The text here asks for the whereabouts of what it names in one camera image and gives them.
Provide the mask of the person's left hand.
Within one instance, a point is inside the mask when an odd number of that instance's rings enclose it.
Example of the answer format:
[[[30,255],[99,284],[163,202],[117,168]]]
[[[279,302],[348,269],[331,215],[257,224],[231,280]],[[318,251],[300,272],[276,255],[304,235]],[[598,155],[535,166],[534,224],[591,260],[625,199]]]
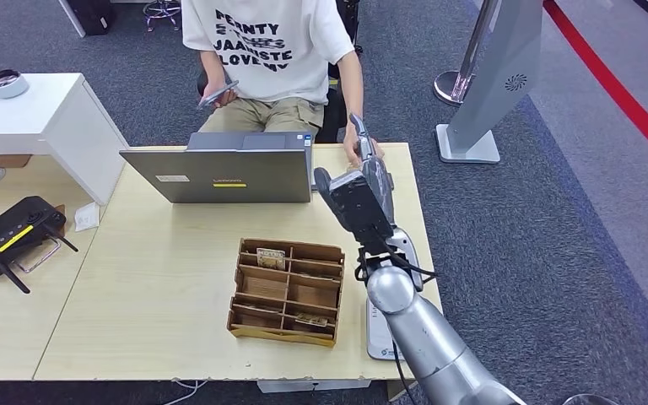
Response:
[[[375,154],[378,157],[383,159],[385,156],[385,152],[383,151],[381,146],[377,143],[377,141],[374,138],[370,138],[370,144],[374,147]],[[358,147],[359,147],[359,138],[355,130],[354,124],[350,122],[346,126],[346,132],[343,139],[343,150],[347,156],[349,166],[352,168],[359,168],[361,166],[361,158],[359,155]]]

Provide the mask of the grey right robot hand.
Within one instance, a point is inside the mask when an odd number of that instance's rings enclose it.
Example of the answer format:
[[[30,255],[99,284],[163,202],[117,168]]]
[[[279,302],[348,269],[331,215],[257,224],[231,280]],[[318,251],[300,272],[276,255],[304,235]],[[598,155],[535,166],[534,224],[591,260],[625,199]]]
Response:
[[[364,214],[379,214],[394,227],[392,176],[383,159],[375,154],[361,117],[352,113],[349,120],[359,138],[361,166],[336,178],[322,167],[315,168],[316,190],[346,230],[351,230],[354,221]]]

